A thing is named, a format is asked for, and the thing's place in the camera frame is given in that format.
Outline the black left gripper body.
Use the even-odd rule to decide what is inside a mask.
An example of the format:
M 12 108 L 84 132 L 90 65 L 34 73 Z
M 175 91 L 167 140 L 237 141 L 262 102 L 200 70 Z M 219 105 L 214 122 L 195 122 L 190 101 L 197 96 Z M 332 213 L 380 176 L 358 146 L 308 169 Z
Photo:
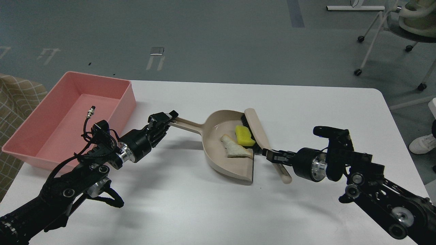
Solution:
M 119 139 L 119 143 L 126 146 L 130 152 L 130 161 L 137 163 L 160 141 L 160 130 L 156 127 L 145 126 L 141 130 L 131 130 Z

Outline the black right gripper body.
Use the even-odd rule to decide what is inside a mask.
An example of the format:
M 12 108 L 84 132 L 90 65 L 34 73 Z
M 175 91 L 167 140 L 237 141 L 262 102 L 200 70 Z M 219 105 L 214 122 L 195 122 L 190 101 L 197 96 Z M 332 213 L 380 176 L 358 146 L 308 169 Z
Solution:
M 320 182 L 326 177 L 325 152 L 312 148 L 300 149 L 290 160 L 294 173 L 307 180 Z

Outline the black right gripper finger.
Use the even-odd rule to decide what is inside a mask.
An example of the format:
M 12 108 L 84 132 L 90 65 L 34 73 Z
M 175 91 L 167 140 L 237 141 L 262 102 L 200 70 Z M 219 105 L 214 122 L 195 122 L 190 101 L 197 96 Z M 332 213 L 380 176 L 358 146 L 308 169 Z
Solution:
M 285 166 L 292 166 L 290 160 L 293 158 L 293 155 L 268 155 L 266 159 L 271 163 L 281 164 Z
M 267 159 L 289 159 L 295 156 L 294 152 L 274 149 L 263 149 L 263 156 Z

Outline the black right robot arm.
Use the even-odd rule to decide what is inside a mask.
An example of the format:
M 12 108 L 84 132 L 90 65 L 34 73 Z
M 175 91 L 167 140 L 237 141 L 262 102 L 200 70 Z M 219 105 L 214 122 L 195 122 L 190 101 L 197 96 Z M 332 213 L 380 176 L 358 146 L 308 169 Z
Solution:
M 348 130 L 317 126 L 313 134 L 329 140 L 326 152 L 302 148 L 298 152 L 263 149 L 272 163 L 291 166 L 294 173 L 320 182 L 325 177 L 347 178 L 341 203 L 355 203 L 391 237 L 410 237 L 419 245 L 434 245 L 435 206 L 429 198 L 417 196 L 384 177 L 384 166 L 372 163 L 372 155 L 356 152 Z

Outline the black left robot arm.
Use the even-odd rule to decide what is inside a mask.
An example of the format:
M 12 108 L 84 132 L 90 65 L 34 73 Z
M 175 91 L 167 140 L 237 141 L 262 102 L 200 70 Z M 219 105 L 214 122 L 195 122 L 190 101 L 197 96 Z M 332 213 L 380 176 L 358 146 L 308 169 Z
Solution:
M 94 109 L 88 111 L 83 124 L 82 137 L 87 143 L 83 150 L 51 171 L 36 198 L 1 217 L 2 245 L 28 245 L 41 231 L 65 227 L 87 199 L 123 207 L 123 199 L 111 188 L 110 167 L 120 169 L 127 161 L 137 163 L 157 146 L 178 117 L 176 111 L 152 114 L 143 129 L 119 137 L 105 120 L 86 130 Z

